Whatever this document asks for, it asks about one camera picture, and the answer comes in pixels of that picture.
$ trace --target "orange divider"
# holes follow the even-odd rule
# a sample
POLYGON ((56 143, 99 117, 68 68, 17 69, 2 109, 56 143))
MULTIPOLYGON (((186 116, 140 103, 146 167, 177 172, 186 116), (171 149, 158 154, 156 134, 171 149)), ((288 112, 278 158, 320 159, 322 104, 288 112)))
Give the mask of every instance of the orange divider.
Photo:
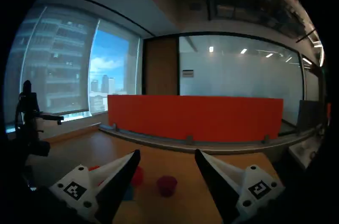
POLYGON ((275 98, 109 95, 108 121, 120 129, 195 141, 261 141, 280 130, 283 100, 275 98))

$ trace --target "cloud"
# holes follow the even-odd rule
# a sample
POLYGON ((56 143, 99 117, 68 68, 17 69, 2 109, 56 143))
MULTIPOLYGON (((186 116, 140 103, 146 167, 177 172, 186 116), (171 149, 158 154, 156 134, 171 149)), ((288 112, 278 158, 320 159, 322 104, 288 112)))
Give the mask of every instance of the cloud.
POLYGON ((103 58, 94 58, 91 60, 91 67, 90 71, 91 72, 98 72, 100 70, 107 70, 107 69, 114 69, 117 67, 122 67, 123 66, 123 60, 118 59, 118 60, 106 60, 103 58))

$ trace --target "sky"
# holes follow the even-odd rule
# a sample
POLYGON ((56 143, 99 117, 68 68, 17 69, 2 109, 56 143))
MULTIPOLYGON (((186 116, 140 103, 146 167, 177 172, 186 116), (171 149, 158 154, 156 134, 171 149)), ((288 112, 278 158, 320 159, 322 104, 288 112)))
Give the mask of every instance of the sky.
POLYGON ((115 89, 124 87, 124 59, 128 52, 127 40, 97 31, 91 52, 89 81, 98 80, 99 89, 103 75, 115 79, 115 89))

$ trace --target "blue object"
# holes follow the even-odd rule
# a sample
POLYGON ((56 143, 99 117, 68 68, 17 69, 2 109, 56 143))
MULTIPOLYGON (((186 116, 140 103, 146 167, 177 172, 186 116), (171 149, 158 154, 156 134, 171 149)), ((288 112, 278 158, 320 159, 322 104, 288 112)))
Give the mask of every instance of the blue object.
POLYGON ((123 201, 131 201, 133 200, 133 196, 134 196, 134 189, 132 187, 132 185, 128 185, 127 190, 125 192, 124 198, 122 199, 123 201))

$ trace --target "wooden table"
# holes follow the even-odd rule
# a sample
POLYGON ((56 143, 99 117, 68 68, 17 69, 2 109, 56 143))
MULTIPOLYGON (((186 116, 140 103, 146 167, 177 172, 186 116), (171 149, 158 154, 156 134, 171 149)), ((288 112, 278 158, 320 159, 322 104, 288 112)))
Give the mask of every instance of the wooden table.
MULTIPOLYGON (((135 149, 141 152, 144 182, 134 189, 133 201, 121 203, 113 223, 222 223, 193 154, 141 146, 95 131, 52 144, 48 158, 33 158, 31 164, 38 183, 51 185, 79 164, 104 165, 135 149), (161 197, 157 190, 156 181, 163 175, 178 181, 170 198, 161 197)), ((263 153, 216 157, 242 169, 257 164, 278 179, 263 153)))

